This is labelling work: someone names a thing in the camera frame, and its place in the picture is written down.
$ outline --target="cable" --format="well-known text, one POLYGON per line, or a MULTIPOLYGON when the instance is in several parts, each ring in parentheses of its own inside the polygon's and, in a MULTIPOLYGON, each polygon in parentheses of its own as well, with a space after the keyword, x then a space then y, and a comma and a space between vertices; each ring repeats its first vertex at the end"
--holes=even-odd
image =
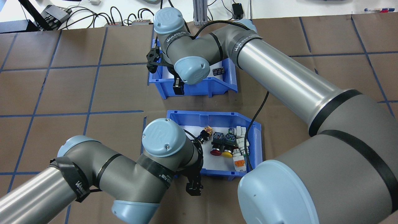
POLYGON ((103 16, 103 17, 105 18, 105 20, 106 20, 106 23, 109 25, 108 19, 107 19, 106 16, 104 16, 103 14, 105 14, 105 13, 104 13, 104 12, 101 12, 101 13, 96 14, 96 16, 94 17, 93 28, 95 28, 96 19, 97 19, 98 16, 103 16))
POLYGON ((231 10, 229 10, 229 9, 225 6, 224 0, 221 0, 221 2, 222 2, 222 5, 224 6, 224 8, 225 8, 228 12, 230 12, 230 13, 232 14, 232 17, 229 19, 229 20, 231 20, 231 19, 234 17, 234 14, 231 12, 231 10))
POLYGON ((253 8, 252 8, 252 0, 250 0, 250 20, 253 19, 253 8))
POLYGON ((117 10, 117 12, 119 13, 119 15, 120 15, 120 20, 121 20, 121 23, 122 23, 122 26, 124 25, 123 24, 123 17, 122 17, 122 13, 120 13, 120 11, 119 11, 119 9, 118 8, 116 8, 116 7, 114 7, 114 6, 112 6, 111 7, 111 18, 112 18, 112 22, 113 22, 113 24, 115 25, 115 20, 113 19, 113 16, 112 16, 112 9, 116 9, 117 10))
POLYGON ((137 21, 137 17, 136 17, 136 15, 134 14, 134 13, 131 13, 128 17, 127 17, 127 20, 130 20, 130 16, 134 16, 134 18, 135 18, 135 20, 137 21))
POLYGON ((130 26, 131 24, 133 24, 133 22, 131 21, 131 20, 123 20, 123 22, 125 23, 125 24, 127 24, 128 26, 130 26))
POLYGON ((217 24, 217 23, 230 24, 230 25, 233 25, 233 26, 238 26, 238 27, 243 28, 243 29, 245 29, 245 30, 250 30, 250 29, 247 28, 246 26, 244 26, 244 25, 242 25, 242 24, 239 24, 239 23, 233 23, 233 22, 225 21, 225 20, 215 20, 215 21, 211 21, 211 22, 208 22, 208 23, 206 23, 205 25, 203 25, 203 26, 198 30, 198 32, 195 34, 195 36, 193 36, 192 38, 193 38, 193 39, 196 39, 196 38, 199 36, 200 32, 202 32, 206 27, 208 27, 208 26, 210 26, 210 25, 212 25, 212 24, 217 24))
POLYGON ((170 0, 167 0, 167 1, 169 2, 170 6, 174 8, 172 2, 170 0))
POLYGON ((27 22, 29 22, 29 21, 28 21, 28 19, 27 19, 27 17, 26 17, 25 10, 23 9, 23 6, 22 6, 22 4, 20 4, 20 5, 21 5, 21 9, 22 9, 22 11, 23 11, 23 14, 25 15, 25 19, 26 19, 26 21, 27 21, 27 22))
POLYGON ((141 19, 142 19, 142 13, 145 12, 145 11, 148 11, 148 12, 150 12, 150 13, 152 14, 152 16, 155 16, 155 14, 154 14, 151 10, 149 10, 149 9, 144 9, 144 10, 141 11, 141 14, 140 14, 141 19))
POLYGON ((207 7, 207 10, 208 10, 208 12, 210 13, 211 20, 213 21, 213 20, 214 20, 214 19, 213 19, 213 14, 210 12, 209 6, 207 7))
MULTIPOLYGON (((66 26, 65 26, 64 28, 66 28, 66 29, 69 29, 68 22, 69 22, 69 20, 72 18, 72 15, 74 15, 74 14, 77 13, 77 12, 80 12, 80 11, 90 11, 90 12, 92 13, 92 15, 90 15, 90 16, 96 15, 95 12, 93 12, 93 11, 87 9, 87 8, 84 8, 84 7, 81 7, 81 6, 76 6, 75 8, 83 8, 83 9, 79 9, 79 10, 77 10, 77 11, 74 11, 72 14, 70 14, 70 17, 69 17, 69 18, 66 20, 66 22, 65 22, 65 25, 66 25, 66 26)), ((93 18, 93 20, 91 21, 90 25, 89 25, 87 28, 89 28, 89 27, 94 23, 94 19, 95 19, 95 18, 93 18)))
POLYGON ((215 2, 216 2, 217 0, 214 0, 212 3, 210 3, 209 5, 207 5, 207 6, 211 6, 211 5, 213 5, 215 2))
MULTIPOLYGON (((168 0, 168 2, 170 4, 170 6, 174 8, 172 2, 170 0, 168 0)), ((191 31, 189 30, 188 24, 187 24, 187 22, 185 22, 185 20, 184 20, 184 25, 185 25, 185 28, 187 28, 188 33, 190 33, 191 31)))
POLYGON ((249 165, 250 170, 253 170, 253 167, 252 167, 252 164, 250 163, 250 159, 249 159, 249 155, 248 155, 248 148, 247 148, 247 145, 246 145, 246 141, 247 141, 247 139, 248 139, 249 130, 250 130, 250 128, 252 127, 252 124, 253 124, 254 120, 256 119, 257 115, 260 113, 261 109, 263 108, 265 102, 267 101, 268 95, 269 95, 269 92, 267 91, 267 94, 265 95, 265 98, 264 98, 263 102, 261 103, 260 108, 258 108, 256 114, 254 115, 252 121, 250 122, 248 128, 246 129, 245 138, 243 139, 244 147, 245 147, 245 157, 246 157, 246 160, 247 160, 247 162, 248 162, 248 165, 249 165))
POLYGON ((71 25, 73 25, 73 24, 75 24, 75 23, 77 23, 77 22, 79 22, 79 21, 82 21, 82 20, 84 20, 84 19, 87 19, 87 18, 89 18, 89 17, 91 17, 91 16, 96 16, 96 14, 92 14, 92 15, 89 15, 89 16, 86 16, 86 17, 83 17, 83 18, 81 18, 81 19, 79 19, 79 20, 77 20, 77 21, 75 21, 75 22, 73 22, 73 23, 71 23, 71 24, 69 24, 69 25, 65 26, 65 27, 64 27, 64 28, 62 28, 62 29, 68 28, 68 27, 70 27, 71 25))
POLYGON ((202 144, 199 142, 199 140, 193 134, 191 134, 189 131, 187 131, 185 129, 184 129, 184 131, 185 131, 185 133, 189 134, 193 138, 193 140, 196 141, 197 146, 198 146, 198 151, 203 155, 202 144))

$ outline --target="robotic arm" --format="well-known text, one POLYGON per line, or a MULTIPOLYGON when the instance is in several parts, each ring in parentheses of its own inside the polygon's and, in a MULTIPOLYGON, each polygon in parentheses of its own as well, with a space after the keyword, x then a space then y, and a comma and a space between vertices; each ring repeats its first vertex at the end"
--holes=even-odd
MULTIPOLYGON (((175 8, 154 17, 163 55, 183 83, 205 78, 226 57, 308 124, 312 138, 262 162, 238 187, 247 223, 378 223, 398 209, 398 123, 357 90, 341 90, 265 43, 248 20, 192 38, 175 8)), ((201 150, 173 121, 151 122, 134 162, 90 138, 69 139, 58 158, 0 199, 0 223, 48 222, 96 186, 116 200, 113 213, 147 223, 172 176, 185 169, 200 194, 201 150)))

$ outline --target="printed logo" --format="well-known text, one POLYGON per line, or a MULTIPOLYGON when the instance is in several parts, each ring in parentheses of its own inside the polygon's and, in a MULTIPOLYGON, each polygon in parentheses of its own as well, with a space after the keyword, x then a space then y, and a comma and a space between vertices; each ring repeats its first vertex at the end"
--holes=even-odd
POLYGON ((84 190, 83 186, 82 186, 82 182, 78 181, 76 182, 76 187, 85 195, 86 191, 84 190))
POLYGON ((247 36, 245 39, 243 39, 240 43, 238 43, 238 45, 235 48, 235 51, 238 51, 239 48, 242 47, 242 44, 245 43, 249 38, 255 37, 255 35, 250 35, 247 36))
POLYGON ((173 38, 175 38, 175 37, 177 37, 177 36, 179 36, 179 35, 183 35, 183 34, 187 34, 187 32, 182 31, 182 32, 173 34, 171 37, 169 37, 169 38, 166 39, 166 42, 168 43, 168 42, 170 42, 173 38))

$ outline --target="white switch component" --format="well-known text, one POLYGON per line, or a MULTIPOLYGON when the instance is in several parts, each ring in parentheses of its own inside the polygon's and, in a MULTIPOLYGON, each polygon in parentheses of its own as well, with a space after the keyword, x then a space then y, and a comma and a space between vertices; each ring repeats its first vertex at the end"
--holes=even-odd
POLYGON ((101 0, 90 0, 91 5, 97 6, 101 3, 101 0))
POLYGON ((233 160, 234 160, 234 167, 235 167, 236 171, 246 172, 245 158, 242 155, 240 155, 240 153, 239 154, 234 153, 233 160))
MULTIPOLYGON (((240 153, 242 155, 245 155, 245 144, 244 144, 244 138, 238 138, 236 139, 236 143, 238 144, 238 148, 240 150, 240 153)), ((250 155, 250 151, 249 151, 249 141, 246 140, 246 147, 247 147, 247 151, 248 151, 248 155, 250 155)))

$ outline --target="black device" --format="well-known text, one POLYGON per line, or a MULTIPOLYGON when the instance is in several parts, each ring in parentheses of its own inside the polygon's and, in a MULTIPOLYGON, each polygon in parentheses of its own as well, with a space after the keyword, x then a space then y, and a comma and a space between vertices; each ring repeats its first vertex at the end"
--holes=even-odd
POLYGON ((70 17, 71 9, 48 5, 39 13, 29 0, 18 0, 43 30, 56 30, 70 17))
POLYGON ((232 13, 233 13, 233 19, 234 20, 241 20, 243 19, 243 7, 241 3, 235 3, 232 4, 232 13))
POLYGON ((0 33, 20 33, 33 31, 38 31, 38 28, 30 20, 17 20, 0 23, 0 33))

